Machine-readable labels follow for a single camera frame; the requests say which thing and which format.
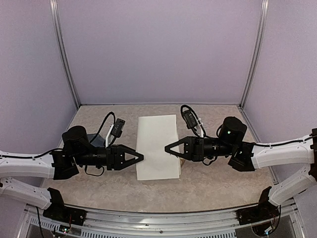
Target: purple wall panel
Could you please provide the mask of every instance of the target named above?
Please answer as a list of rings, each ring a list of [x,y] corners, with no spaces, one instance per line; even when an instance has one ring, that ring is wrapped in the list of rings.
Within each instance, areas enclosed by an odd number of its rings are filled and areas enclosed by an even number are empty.
[[[75,114],[49,1],[0,1],[0,150],[58,145]],[[41,179],[27,179],[32,184]],[[0,237],[14,237],[25,204],[0,197]]]
[[[261,0],[58,1],[84,104],[238,104]]]
[[[317,127],[317,1],[270,0],[261,54],[246,104],[262,142]],[[279,180],[301,165],[276,166]],[[317,187],[295,197],[308,237],[316,237]]]

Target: wire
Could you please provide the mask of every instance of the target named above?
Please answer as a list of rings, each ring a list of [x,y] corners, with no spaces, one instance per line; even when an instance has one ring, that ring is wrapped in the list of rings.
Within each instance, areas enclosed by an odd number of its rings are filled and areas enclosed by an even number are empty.
[[[261,147],[274,147],[274,146],[282,146],[282,145],[288,145],[288,144],[291,144],[291,143],[301,143],[301,142],[306,142],[312,138],[315,138],[317,137],[317,135],[314,135],[314,136],[310,136],[308,138],[306,138],[305,140],[290,140],[290,141],[286,141],[286,142],[283,142],[283,143],[279,143],[279,144],[271,144],[271,145],[263,145],[263,144],[257,144],[257,143],[250,143],[250,144],[254,144],[254,145],[257,145],[257,146],[261,146]]]
[[[221,129],[221,128],[222,128],[222,125],[219,126],[218,129],[217,129],[217,132],[216,132],[216,136],[217,136],[217,137],[219,137],[219,132],[220,132],[220,129]]]
[[[114,144],[114,142],[115,142],[115,140],[116,140],[116,138],[117,138],[117,137],[114,137],[108,146],[113,145],[113,144]]]
[[[200,126],[200,127],[202,128],[202,130],[203,130],[203,133],[204,133],[203,136],[204,136],[204,137],[209,137],[209,136],[207,136],[207,133],[206,133],[206,131],[205,131],[205,128],[204,128],[203,124],[201,123],[201,121],[199,120],[199,117],[197,116],[196,112],[195,112],[190,106],[184,104],[184,105],[182,105],[182,106],[180,107],[180,114],[182,115],[182,118],[185,120],[185,118],[184,118],[184,112],[183,112],[183,109],[184,109],[184,108],[187,108],[188,110],[190,110],[190,111],[194,114],[194,116],[195,116],[195,118],[196,118],[196,120],[197,120],[199,126]],[[194,133],[195,136],[200,137],[200,136],[198,135],[198,133],[197,133],[197,130],[196,130],[195,128],[192,128],[192,132]]]
[[[99,176],[101,176],[101,175],[103,175],[104,174],[104,172],[105,172],[105,168],[103,167],[103,166],[101,166],[101,168],[103,169],[103,171],[101,172],[101,174],[99,174],[99,175],[94,175],[94,174],[89,174],[89,173],[87,173],[87,165],[85,165],[85,173],[87,174],[87,175],[91,175],[91,176],[95,176],[95,177],[99,177]]]
[[[42,238],[45,238],[43,235],[43,230],[42,230],[42,226],[41,226],[41,219],[40,219],[40,212],[39,212],[38,207],[36,207],[36,211],[38,212],[38,220],[39,220],[39,227],[40,227],[41,236],[42,236]]]
[[[103,126],[104,126],[106,120],[108,119],[108,117],[109,117],[110,115],[113,116],[113,124],[115,124],[115,115],[114,115],[113,112],[109,112],[109,113],[105,116],[103,122],[101,123],[101,125],[100,125],[100,127],[99,127],[99,129],[98,129],[98,131],[97,131],[97,133],[96,133],[96,135],[89,141],[90,143],[92,143],[92,142],[97,138],[97,136],[99,135],[101,129],[103,128]]]
[[[278,221],[277,221],[277,224],[276,224],[276,226],[275,226],[274,230],[273,230],[270,234],[272,234],[273,232],[275,232],[275,231],[277,230],[277,227],[278,227],[279,222],[280,222],[280,220],[281,220],[281,212],[282,212],[282,206],[281,206],[281,205],[279,205],[279,215],[278,215]]]
[[[52,149],[52,150],[49,150],[47,152],[44,152],[43,154],[40,154],[40,155],[36,155],[36,156],[14,156],[14,155],[0,155],[0,157],[3,157],[3,158],[15,158],[15,159],[37,159],[39,157],[42,157],[46,154],[49,154],[53,151],[59,151],[59,150],[63,150],[61,148],[55,148],[55,149]]]
[[[209,159],[209,160],[210,160],[208,164],[205,163],[205,159]],[[211,165],[213,162],[215,162],[217,159],[218,159],[218,155],[214,158],[214,160],[212,160],[211,157],[205,157],[204,160],[203,160],[203,164],[206,165],[206,166],[209,166],[209,165]]]
[[[272,225],[270,226],[270,227],[272,227],[272,232],[269,232],[269,233],[267,233],[267,234],[263,234],[263,236],[260,236],[260,235],[258,235],[258,234],[256,234],[256,233],[254,232],[253,227],[251,226],[251,230],[252,230],[253,234],[256,235],[257,237],[268,237],[268,236],[270,236],[271,234],[273,234],[273,233],[277,230],[277,227],[278,227],[279,222],[280,222],[280,220],[281,220],[281,211],[282,211],[282,206],[279,205],[279,215],[278,215],[278,220],[277,220],[277,224],[276,224],[276,225],[275,225],[275,223],[276,223],[276,216],[275,216],[274,214],[272,214],[272,216],[273,216],[273,223],[272,223]]]

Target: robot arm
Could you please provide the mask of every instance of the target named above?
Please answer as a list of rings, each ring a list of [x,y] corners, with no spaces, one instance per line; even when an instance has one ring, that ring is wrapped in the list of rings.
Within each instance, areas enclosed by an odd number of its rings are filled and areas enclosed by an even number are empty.
[[[183,113],[188,128],[198,125],[198,117],[192,109]],[[228,165],[240,172],[251,172],[274,165],[305,163],[298,172],[285,181],[266,188],[256,207],[238,210],[241,225],[254,223],[278,216],[278,206],[287,199],[317,184],[317,128],[312,134],[295,140],[278,143],[256,144],[244,142],[243,137],[247,126],[235,117],[227,117],[219,127],[217,137],[203,138],[187,136],[165,147],[167,153],[190,160],[203,162],[211,160],[210,165],[218,156],[231,156]],[[176,153],[173,147],[183,145],[184,153]]]
[[[117,119],[111,126],[105,147],[95,147],[88,140],[84,127],[74,126],[62,135],[63,149],[41,155],[14,154],[0,151],[0,196],[26,202],[44,209],[43,215],[53,220],[83,225],[86,211],[66,207],[61,194],[53,188],[38,188],[12,177],[69,179],[79,173],[77,165],[122,170],[143,160],[143,155],[124,145],[112,145],[121,136],[124,121]],[[125,154],[136,158],[125,160]]]

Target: sheet of paper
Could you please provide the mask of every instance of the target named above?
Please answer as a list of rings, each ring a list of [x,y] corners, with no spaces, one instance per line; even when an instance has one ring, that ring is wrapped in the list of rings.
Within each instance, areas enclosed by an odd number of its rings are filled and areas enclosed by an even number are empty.
[[[164,150],[176,141],[176,115],[139,117],[136,151],[144,160],[136,165],[138,180],[179,178],[180,160]]]

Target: tabletop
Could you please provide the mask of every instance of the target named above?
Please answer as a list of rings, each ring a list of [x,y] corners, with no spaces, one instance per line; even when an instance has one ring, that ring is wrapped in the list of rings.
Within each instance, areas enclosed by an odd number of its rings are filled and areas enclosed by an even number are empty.
[[[202,119],[209,136],[215,137],[225,117],[235,116],[243,122],[236,106],[191,105]],[[179,139],[193,135],[180,115],[180,105],[82,106],[70,127],[82,125],[87,133],[96,133],[105,115],[113,111],[126,121],[116,144],[136,148],[138,117],[177,115]],[[112,119],[101,131],[104,138]],[[247,131],[245,141],[253,138]],[[100,177],[80,173],[67,180],[45,179],[42,187],[58,189],[66,204],[133,212],[193,212],[224,209],[256,203],[263,189],[272,186],[268,168],[255,172],[238,172],[227,165],[229,158],[219,157],[210,166],[186,161],[180,179],[137,181],[136,167],[105,171]],[[89,167],[90,173],[99,173]]]

